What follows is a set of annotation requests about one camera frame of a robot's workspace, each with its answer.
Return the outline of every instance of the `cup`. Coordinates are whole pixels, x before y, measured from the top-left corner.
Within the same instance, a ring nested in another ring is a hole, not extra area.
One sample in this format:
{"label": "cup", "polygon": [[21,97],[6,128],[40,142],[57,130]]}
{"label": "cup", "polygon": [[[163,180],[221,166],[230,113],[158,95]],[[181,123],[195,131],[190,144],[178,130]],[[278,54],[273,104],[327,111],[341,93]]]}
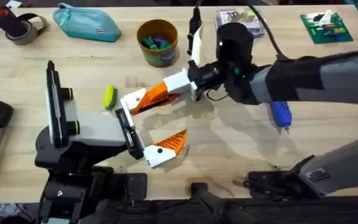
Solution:
{"label": "cup", "polygon": [[[175,63],[177,56],[178,31],[170,22],[163,19],[154,19],[143,23],[136,33],[137,42],[145,60],[155,67],[168,67]],[[146,37],[158,37],[167,40],[171,46],[163,50],[152,50],[143,45]]]}

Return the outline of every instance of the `yellow object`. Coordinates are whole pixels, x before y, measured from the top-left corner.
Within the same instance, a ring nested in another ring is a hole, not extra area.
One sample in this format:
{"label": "yellow object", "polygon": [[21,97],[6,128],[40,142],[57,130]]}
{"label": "yellow object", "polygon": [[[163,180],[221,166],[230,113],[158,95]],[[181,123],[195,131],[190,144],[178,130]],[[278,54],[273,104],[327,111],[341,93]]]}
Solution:
{"label": "yellow object", "polygon": [[78,132],[78,121],[75,121],[75,134],[79,134]]}
{"label": "yellow object", "polygon": [[252,10],[246,10],[246,13],[244,13],[244,21],[245,22],[252,22],[255,19],[255,13]]}
{"label": "yellow object", "polygon": [[73,93],[71,92],[71,88],[68,89],[68,95],[70,97],[70,100],[73,99]]}
{"label": "yellow object", "polygon": [[117,90],[113,85],[109,85],[104,92],[103,105],[107,110],[112,110],[116,105]]}

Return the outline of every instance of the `yellow-green sponge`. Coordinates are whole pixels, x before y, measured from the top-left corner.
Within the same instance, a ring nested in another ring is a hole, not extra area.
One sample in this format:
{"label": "yellow-green sponge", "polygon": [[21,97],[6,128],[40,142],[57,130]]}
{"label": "yellow-green sponge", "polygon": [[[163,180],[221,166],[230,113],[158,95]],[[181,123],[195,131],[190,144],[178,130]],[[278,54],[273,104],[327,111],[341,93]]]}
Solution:
{"label": "yellow-green sponge", "polygon": [[117,101],[117,89],[113,85],[109,85],[104,92],[103,105],[107,110],[112,110]]}

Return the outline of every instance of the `black strap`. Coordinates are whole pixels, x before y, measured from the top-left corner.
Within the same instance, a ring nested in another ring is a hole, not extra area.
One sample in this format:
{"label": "black strap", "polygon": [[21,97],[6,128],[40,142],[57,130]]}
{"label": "black strap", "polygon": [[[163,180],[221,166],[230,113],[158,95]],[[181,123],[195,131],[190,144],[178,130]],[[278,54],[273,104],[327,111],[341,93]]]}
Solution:
{"label": "black strap", "polygon": [[38,35],[40,35],[43,31],[45,31],[47,29],[47,20],[42,17],[42,16],[38,16],[34,13],[25,13],[23,15],[19,15],[17,18],[23,21],[29,21],[30,19],[39,17],[41,22],[42,22],[42,28],[38,30]]}
{"label": "black strap", "polygon": [[355,56],[358,56],[358,50],[321,58],[305,56],[297,60],[276,60],[265,78],[270,97],[273,101],[297,101],[296,88],[323,90],[321,67]]}

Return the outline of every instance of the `gray robot arm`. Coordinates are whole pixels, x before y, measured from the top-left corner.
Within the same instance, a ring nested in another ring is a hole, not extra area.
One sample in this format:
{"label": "gray robot arm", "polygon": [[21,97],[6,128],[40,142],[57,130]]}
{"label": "gray robot arm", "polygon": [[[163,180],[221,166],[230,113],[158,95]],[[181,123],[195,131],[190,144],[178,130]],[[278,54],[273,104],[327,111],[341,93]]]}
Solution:
{"label": "gray robot arm", "polygon": [[[277,64],[255,74],[246,87],[252,93],[246,94],[249,99],[242,102],[327,101],[358,104],[358,54],[354,52],[312,68],[318,71],[314,74],[297,72],[288,67],[281,72],[289,74],[272,74],[274,66]],[[302,163],[297,175],[319,197],[358,187],[358,140],[327,154],[314,156]]]}
{"label": "gray robot arm", "polygon": [[314,75],[290,69],[290,74],[270,78],[270,71],[274,66],[264,68],[250,82],[252,94],[258,103],[327,101],[358,104],[358,55],[339,57],[323,64],[316,69],[318,72]]}

